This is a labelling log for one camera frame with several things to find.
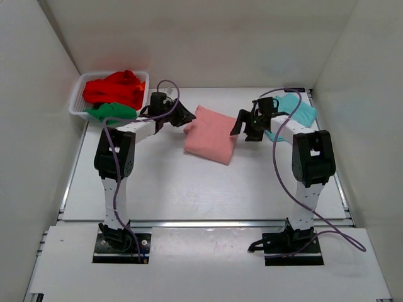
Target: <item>towel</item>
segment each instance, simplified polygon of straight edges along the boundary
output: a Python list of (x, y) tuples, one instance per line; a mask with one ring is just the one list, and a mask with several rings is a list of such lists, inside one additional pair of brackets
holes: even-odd
[[(109, 117), (125, 118), (131, 120), (137, 117), (136, 110), (129, 106), (118, 103), (102, 104), (97, 109), (87, 109), (85, 112), (88, 112), (91, 116), (95, 117), (100, 122)], [(106, 122), (107, 125), (112, 125), (115, 123), (118, 123), (118, 121), (110, 120)]]
[(195, 112), (196, 120), (187, 124), (184, 151), (206, 159), (229, 165), (237, 137), (230, 137), (236, 118), (199, 106)]
[[(286, 94), (285, 96), (276, 96), (275, 99), (278, 100), (278, 112), (284, 111), (290, 114), (299, 102), (299, 98), (294, 94)], [(299, 122), (301, 125), (305, 127), (310, 127), (314, 120), (316, 119), (317, 111), (315, 108), (309, 106), (308, 104), (302, 102), (298, 110), (291, 117), (293, 120)], [(275, 140), (276, 135), (266, 130), (265, 134), (268, 138), (273, 142)], [(278, 137), (277, 142), (284, 141), (284, 138)]]
[(118, 71), (106, 79), (86, 83), (82, 97), (91, 104), (120, 103), (136, 110), (143, 106), (145, 83), (130, 70)]

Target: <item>teal cloth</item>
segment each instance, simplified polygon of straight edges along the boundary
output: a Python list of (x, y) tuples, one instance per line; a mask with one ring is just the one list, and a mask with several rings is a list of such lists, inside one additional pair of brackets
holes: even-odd
[[(295, 107), (297, 107), (297, 104), (299, 102), (298, 96), (291, 93), (288, 93), (283, 97), (276, 96), (275, 99), (277, 99), (279, 102), (278, 112), (284, 111), (287, 112), (288, 114), (290, 114), (295, 109)], [(316, 109), (302, 102), (298, 110), (294, 113), (294, 115), (291, 118), (305, 127), (310, 127), (314, 122), (314, 120), (316, 119), (316, 116), (317, 116)], [(275, 140), (276, 135), (274, 133), (271, 133), (268, 130), (264, 132), (272, 142)], [(282, 141), (284, 141), (284, 138), (278, 137), (277, 142)]]

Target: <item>white laundry basket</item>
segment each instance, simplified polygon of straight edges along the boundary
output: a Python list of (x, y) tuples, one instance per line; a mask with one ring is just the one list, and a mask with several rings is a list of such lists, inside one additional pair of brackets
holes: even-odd
[[(97, 72), (88, 72), (80, 76), (77, 81), (76, 86), (70, 97), (70, 106), (69, 112), (72, 115), (78, 115), (84, 118), (87, 121), (98, 121), (96, 118), (92, 117), (89, 113), (84, 112), (86, 109), (91, 109), (93, 107), (92, 104), (85, 102), (84, 98), (82, 97), (82, 92), (86, 87), (86, 83), (88, 81), (97, 80), (97, 79), (104, 79), (105, 77), (110, 76), (112, 73), (116, 71), (97, 71)], [(136, 77), (140, 79), (140, 81), (145, 82), (144, 88), (144, 97), (143, 97), (143, 106), (145, 106), (147, 102), (147, 97), (149, 94), (149, 74), (145, 71), (134, 71)]]

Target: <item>pink cloth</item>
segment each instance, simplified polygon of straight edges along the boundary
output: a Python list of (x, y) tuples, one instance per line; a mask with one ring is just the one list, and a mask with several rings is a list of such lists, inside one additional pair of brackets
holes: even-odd
[(237, 136), (229, 133), (236, 118), (211, 111), (199, 106), (195, 112), (196, 120), (187, 124), (184, 132), (188, 135), (184, 151), (229, 165)]

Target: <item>purple cable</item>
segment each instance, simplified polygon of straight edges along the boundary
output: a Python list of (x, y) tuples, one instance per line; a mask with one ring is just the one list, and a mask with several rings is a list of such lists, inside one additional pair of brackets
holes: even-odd
[[(275, 92), (275, 91), (282, 91), (284, 90), (284, 88), (278, 88), (278, 89), (273, 89), (271, 91), (268, 91), (264, 94), (262, 94), (259, 98), (262, 98), (263, 96)], [(324, 223), (326, 223), (327, 225), (329, 225), (331, 228), (333, 228), (333, 230), (327, 230), (327, 231), (322, 231), (317, 233), (316, 235), (314, 235), (310, 241), (304, 245), (301, 249), (297, 250), (296, 252), (292, 252), (292, 253), (288, 253), (288, 254), (280, 254), (280, 255), (273, 255), (273, 256), (267, 256), (267, 258), (279, 258), (279, 257), (288, 257), (288, 256), (294, 256), (295, 254), (301, 252), (302, 250), (304, 250), (306, 247), (308, 247), (308, 245), (311, 244), (312, 241), (314, 241), (319, 235), (325, 234), (325, 233), (336, 233), (340, 236), (342, 236), (348, 243), (350, 243), (353, 247), (355, 247), (356, 249), (358, 249), (361, 252), (366, 252), (366, 248), (365, 246), (359, 242), (357, 239), (343, 233), (341, 230), (339, 230), (335, 225), (333, 225), (329, 220), (327, 220), (326, 218), (324, 218), (322, 215), (320, 215), (318, 212), (314, 211), (313, 209), (309, 208), (308, 206), (304, 205), (303, 203), (301, 203), (297, 198), (294, 197), (293, 194), (291, 194), (291, 192), (287, 189), (287, 187), (285, 186), (283, 179), (281, 178), (280, 173), (278, 172), (278, 167), (277, 167), (277, 161), (276, 161), (276, 146), (277, 146), (277, 140), (278, 140), (278, 136), (281, 132), (281, 130), (285, 127), (285, 125), (290, 121), (291, 117), (294, 115), (295, 112), (297, 112), (299, 106), (302, 103), (302, 96), (301, 94), (296, 90), (296, 89), (292, 89), (292, 88), (288, 88), (288, 90), (292, 90), (294, 92), (296, 92), (298, 94), (299, 97), (299, 102), (297, 104), (297, 106), (295, 107), (295, 109), (290, 113), (290, 115), (287, 117), (287, 119), (280, 125), (276, 136), (275, 136), (275, 140), (273, 142), (273, 165), (275, 168), (275, 173), (277, 176), (277, 179), (281, 185), (281, 187), (283, 188), (283, 190), (286, 192), (286, 194), (294, 201), (296, 202), (299, 206), (303, 207), (304, 209), (306, 209), (307, 211), (313, 212), (313, 214), (316, 215), (316, 217), (318, 217), (320, 220), (322, 220)]]
[(124, 227), (126, 230), (128, 230), (128, 231), (130, 232), (130, 234), (132, 234), (132, 236), (133, 236), (133, 238), (134, 238), (134, 241), (135, 241), (135, 244), (136, 244), (136, 247), (137, 247), (137, 255), (138, 255), (138, 257), (139, 257), (139, 262), (141, 261), (141, 257), (140, 257), (141, 251), (140, 251), (139, 241), (137, 240), (137, 236), (136, 236), (136, 234), (134, 234), (134, 232), (133, 232), (132, 229), (130, 228), (130, 224), (129, 224), (129, 226), (128, 226), (128, 225), (125, 225), (125, 224), (122, 222), (122, 219), (120, 219), (119, 213), (118, 213), (117, 210), (116, 210), (116, 197), (118, 196), (118, 192), (119, 192), (120, 183), (121, 183), (121, 181), (122, 181), (122, 178), (120, 177), (120, 167), (119, 167), (118, 155), (116, 154), (115, 146), (113, 146), (112, 138), (111, 138), (111, 135), (110, 135), (110, 133), (109, 133), (109, 131), (108, 131), (108, 126), (106, 125), (106, 123), (107, 123), (108, 121), (111, 121), (111, 120), (113, 120), (113, 121), (122, 121), (122, 122), (128, 122), (128, 121), (129, 121), (129, 122), (132, 122), (132, 123), (140, 123), (140, 122), (143, 123), (143, 122), (145, 122), (145, 121), (157, 120), (157, 119), (159, 119), (159, 118), (163, 118), (163, 117), (165, 117), (165, 116), (167, 116), (167, 115), (170, 115), (170, 114), (175, 110), (175, 108), (177, 107), (178, 102), (179, 102), (179, 96), (180, 96), (179, 87), (178, 87), (173, 81), (170, 81), (170, 80), (162, 80), (162, 81), (159, 82), (158, 85), (157, 85), (157, 91), (159, 90), (159, 86), (160, 86), (163, 82), (171, 83), (173, 86), (175, 86), (175, 88), (176, 88), (176, 90), (177, 90), (177, 92), (178, 92), (178, 97), (176, 98), (176, 102), (174, 103), (174, 106), (173, 106), (173, 107), (171, 108), (171, 110), (169, 110), (167, 113), (164, 113), (163, 115), (159, 115), (159, 116), (153, 116), (152, 118), (145, 118), (145, 119), (143, 119), (143, 120), (136, 120), (136, 119), (132, 120), (132, 119), (114, 118), (114, 117), (105, 118), (105, 119), (103, 120), (103, 128), (104, 128), (104, 130), (105, 130), (105, 134), (106, 134), (106, 138), (108, 139), (109, 146), (111, 147), (111, 150), (112, 150), (113, 159), (115, 160), (116, 173), (117, 173), (116, 191), (115, 191), (115, 193), (114, 193), (114, 195), (113, 195), (113, 211), (115, 212), (116, 219), (119, 221), (119, 223), (121, 224), (121, 226)]

